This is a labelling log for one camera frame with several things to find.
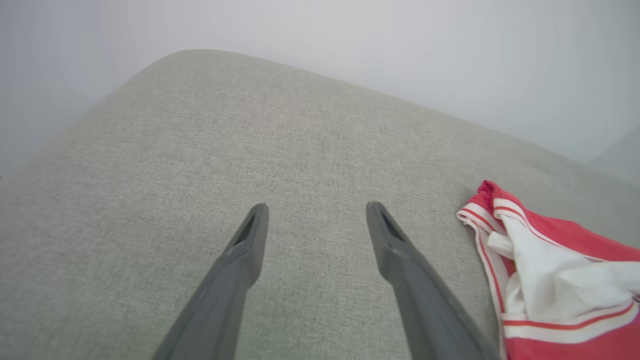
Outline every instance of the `red and white cloth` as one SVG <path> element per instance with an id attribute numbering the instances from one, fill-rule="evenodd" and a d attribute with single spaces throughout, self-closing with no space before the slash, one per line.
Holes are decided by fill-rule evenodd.
<path id="1" fill-rule="evenodd" d="M 476 230 L 503 359 L 640 359 L 640 250 L 529 211 L 491 181 L 458 218 Z"/>

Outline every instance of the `gray fabric surface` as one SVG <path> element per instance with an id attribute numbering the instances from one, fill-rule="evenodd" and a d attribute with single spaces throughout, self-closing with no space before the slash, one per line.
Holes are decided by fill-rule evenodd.
<path id="1" fill-rule="evenodd" d="M 370 200 L 495 340 L 472 231 L 454 215 L 485 178 L 640 247 L 640 191 L 566 158 L 284 65 L 170 55 L 0 180 L 0 357 L 149 357 L 257 202 L 271 223 L 237 359 L 409 357 Z"/>

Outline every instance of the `red fabric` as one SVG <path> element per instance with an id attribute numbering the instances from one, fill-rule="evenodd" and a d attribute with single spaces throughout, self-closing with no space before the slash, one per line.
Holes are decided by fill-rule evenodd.
<path id="1" fill-rule="evenodd" d="M 515 206 L 494 206 L 496 199 L 510 200 L 519 208 Z M 556 245 L 569 248 L 587 257 L 605 261 L 640 261 L 640 250 L 592 233 L 575 222 L 544 217 L 529 211 L 515 196 L 504 191 L 491 181 L 484 181 L 478 188 L 477 195 L 473 196 L 469 203 L 481 206 L 493 218 L 486 219 L 474 212 L 473 209 L 466 207 L 459 214 L 463 216 L 471 214 L 482 221 L 483 226 L 488 226 L 492 231 L 497 229 L 494 229 L 494 226 L 491 225 L 491 220 L 504 227 L 504 224 L 496 217 L 496 211 L 509 211 L 518 218 L 522 218 L 524 222 L 527 222 L 529 230 L 544 241 L 552 241 Z M 486 255 L 488 249 L 484 245 L 480 243 L 478 249 L 483 260 L 489 262 L 486 269 L 489 272 L 490 281 L 495 284 L 497 278 L 494 268 L 497 264 L 488 259 Z M 508 275 L 512 275 L 516 271 L 514 262 L 503 257 L 501 257 L 501 260 Z M 502 294 L 498 292 L 496 296 L 497 299 L 494 299 L 494 301 L 499 302 L 500 308 L 504 310 Z M 633 316 L 633 311 L 637 311 L 637 307 L 638 304 L 636 302 L 631 302 L 626 309 L 609 313 L 608 315 L 595 316 L 585 322 L 571 325 L 535 323 L 528 320 L 504 320 L 502 325 L 511 328 L 521 326 L 528 329 L 542 329 L 543 331 L 546 331 L 546 329 L 559 331 L 558 334 L 562 336 L 565 334 L 564 331 L 575 334 L 575 332 L 586 330 L 587 327 L 599 325 L 598 322 L 609 321 L 611 323 L 611 320 L 617 316 L 625 314 Z M 510 337 L 504 339 L 504 346 L 510 360 L 640 359 L 640 313 L 637 313 L 635 318 L 628 317 L 628 319 L 632 320 L 625 325 L 583 342 L 566 343 L 567 341 L 563 341 L 565 343 L 559 343 L 559 340 L 556 340 L 558 342 L 553 342 Z"/>

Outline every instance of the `folded cloth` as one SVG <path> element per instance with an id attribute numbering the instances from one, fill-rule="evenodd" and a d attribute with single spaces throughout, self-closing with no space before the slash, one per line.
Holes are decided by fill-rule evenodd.
<path id="1" fill-rule="evenodd" d="M 457 216 L 476 230 L 503 359 L 640 359 L 640 250 L 529 211 L 491 181 Z"/>

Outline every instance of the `white background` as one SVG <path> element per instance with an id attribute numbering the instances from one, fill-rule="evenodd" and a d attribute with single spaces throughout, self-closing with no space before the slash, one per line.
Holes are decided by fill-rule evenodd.
<path id="1" fill-rule="evenodd" d="M 402 97 L 640 184 L 638 0 L 2 0 L 0 176 L 148 64 L 198 48 Z"/>

